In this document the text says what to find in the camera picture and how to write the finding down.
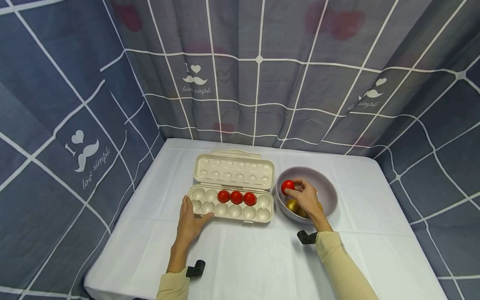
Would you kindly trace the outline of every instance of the beige sleeve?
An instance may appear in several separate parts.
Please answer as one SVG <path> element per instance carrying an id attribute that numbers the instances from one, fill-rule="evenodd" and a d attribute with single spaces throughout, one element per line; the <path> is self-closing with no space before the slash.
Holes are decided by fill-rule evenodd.
<path id="1" fill-rule="evenodd" d="M 378 300 L 363 273 L 348 255 L 338 232 L 319 232 L 315 243 L 338 300 Z"/>
<path id="2" fill-rule="evenodd" d="M 180 273 L 162 275 L 156 300 L 187 300 L 190 286 L 190 278 L 186 277 L 187 268 Z"/>

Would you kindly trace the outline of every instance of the curtain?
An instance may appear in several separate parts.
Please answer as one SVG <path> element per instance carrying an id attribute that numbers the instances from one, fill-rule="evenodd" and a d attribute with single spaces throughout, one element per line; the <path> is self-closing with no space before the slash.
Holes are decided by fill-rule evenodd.
<path id="1" fill-rule="evenodd" d="M 0 0 L 0 299 L 88 297 L 83 275 L 164 142 L 109 14 Z"/>
<path id="2" fill-rule="evenodd" d="M 480 291 L 480 4 L 112 0 L 165 137 L 375 158 L 449 299 Z"/>
<path id="3" fill-rule="evenodd" d="M 479 298 L 479 12 L 0 0 L 0 299 L 88 298 L 169 137 L 374 158 L 448 298 Z"/>

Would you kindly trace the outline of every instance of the bowl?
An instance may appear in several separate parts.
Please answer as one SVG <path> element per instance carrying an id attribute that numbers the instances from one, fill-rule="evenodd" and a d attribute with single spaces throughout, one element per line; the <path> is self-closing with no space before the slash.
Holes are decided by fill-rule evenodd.
<path id="1" fill-rule="evenodd" d="M 294 212 L 290 211 L 286 206 L 285 202 L 288 200 L 288 196 L 285 196 L 282 193 L 282 183 L 285 180 L 293 180 L 295 178 L 304 178 L 306 179 L 314 188 L 317 189 L 317 199 L 322 204 L 324 208 L 324 214 L 326 217 L 331 216 L 338 205 L 338 195 L 336 193 L 335 186 L 328 180 L 328 178 L 322 173 L 308 167 L 292 167 L 283 171 L 278 178 L 276 179 L 275 184 L 275 196 L 276 201 L 280 209 L 291 219 L 311 224 L 312 221 L 307 218 L 303 218 Z"/>

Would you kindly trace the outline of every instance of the black clamp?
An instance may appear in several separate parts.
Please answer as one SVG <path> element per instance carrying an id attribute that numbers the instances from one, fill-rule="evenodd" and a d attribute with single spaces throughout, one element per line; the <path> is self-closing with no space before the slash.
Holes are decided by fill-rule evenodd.
<path id="1" fill-rule="evenodd" d="M 195 263 L 195 267 L 188 267 L 186 276 L 188 278 L 200 277 L 204 273 L 205 262 L 203 260 L 198 260 Z"/>
<path id="2" fill-rule="evenodd" d="M 299 238 L 300 242 L 304 245 L 311 245 L 315 244 L 317 241 L 317 232 L 308 235 L 304 230 L 300 230 L 297 233 L 297 237 Z"/>

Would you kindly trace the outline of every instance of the gold egg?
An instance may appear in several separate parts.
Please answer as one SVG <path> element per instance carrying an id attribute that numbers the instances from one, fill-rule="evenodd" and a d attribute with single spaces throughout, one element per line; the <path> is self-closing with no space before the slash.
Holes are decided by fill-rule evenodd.
<path id="1" fill-rule="evenodd" d="M 289 211 L 292 211 L 294 213 L 297 213 L 297 209 L 299 208 L 297 200 L 291 198 L 287 200 L 285 206 L 288 208 Z"/>
<path id="2" fill-rule="evenodd" d="M 297 210 L 297 215 L 308 219 L 307 213 L 303 209 L 301 209 L 300 207 Z"/>

